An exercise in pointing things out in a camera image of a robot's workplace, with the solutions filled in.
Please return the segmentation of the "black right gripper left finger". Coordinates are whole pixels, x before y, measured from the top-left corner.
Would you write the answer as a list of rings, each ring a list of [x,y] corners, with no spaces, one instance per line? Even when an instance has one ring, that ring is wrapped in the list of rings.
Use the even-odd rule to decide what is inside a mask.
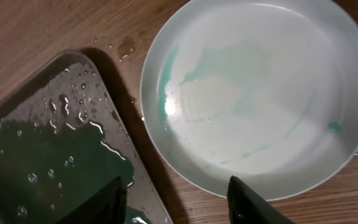
[[[56,224],[123,224],[126,204],[127,187],[119,176]]]

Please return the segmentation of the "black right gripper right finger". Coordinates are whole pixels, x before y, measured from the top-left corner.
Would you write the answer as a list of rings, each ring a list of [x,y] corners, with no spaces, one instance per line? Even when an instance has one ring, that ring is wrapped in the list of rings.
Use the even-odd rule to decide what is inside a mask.
[[[233,175],[229,180],[227,202],[231,224],[295,224]]]

